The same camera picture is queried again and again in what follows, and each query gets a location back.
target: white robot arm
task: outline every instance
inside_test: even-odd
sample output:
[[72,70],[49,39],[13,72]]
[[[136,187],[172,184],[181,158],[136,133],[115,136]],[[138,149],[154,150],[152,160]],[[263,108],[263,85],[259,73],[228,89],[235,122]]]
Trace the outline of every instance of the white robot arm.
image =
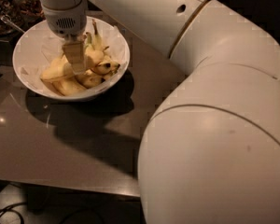
[[188,78],[140,147],[148,224],[280,224],[280,46],[216,0],[90,0]]

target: bowl of fruit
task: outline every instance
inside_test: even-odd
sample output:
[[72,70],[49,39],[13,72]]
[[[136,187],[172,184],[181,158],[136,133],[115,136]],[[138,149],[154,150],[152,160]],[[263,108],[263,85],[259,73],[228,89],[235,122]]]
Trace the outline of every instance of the bowl of fruit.
[[[77,56],[77,44],[82,52],[80,72],[68,55],[74,52]],[[42,21],[23,34],[13,52],[13,67],[21,83],[61,101],[96,98],[121,79],[129,61],[129,46],[119,29],[92,17],[87,17],[85,33],[78,41],[67,45]]]

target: floor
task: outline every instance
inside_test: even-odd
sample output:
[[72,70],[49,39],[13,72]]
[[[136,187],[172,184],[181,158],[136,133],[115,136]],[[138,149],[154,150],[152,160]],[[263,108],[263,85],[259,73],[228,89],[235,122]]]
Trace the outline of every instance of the floor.
[[138,198],[0,182],[0,224],[145,224]]

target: tabletop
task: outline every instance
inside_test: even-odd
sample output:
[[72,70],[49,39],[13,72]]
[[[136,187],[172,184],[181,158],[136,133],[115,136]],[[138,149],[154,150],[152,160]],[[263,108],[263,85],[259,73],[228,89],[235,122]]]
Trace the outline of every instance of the tabletop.
[[132,53],[128,71],[92,101],[40,96],[21,84],[12,66],[0,66],[0,180],[139,197],[143,132],[185,76],[121,31]]

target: gray table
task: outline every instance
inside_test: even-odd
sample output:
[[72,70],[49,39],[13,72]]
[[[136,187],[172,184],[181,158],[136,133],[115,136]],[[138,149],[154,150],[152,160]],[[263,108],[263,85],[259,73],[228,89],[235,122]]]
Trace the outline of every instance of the gray table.
[[96,100],[36,95],[0,73],[0,180],[138,197],[137,156],[149,118],[184,75],[131,34],[123,79]]

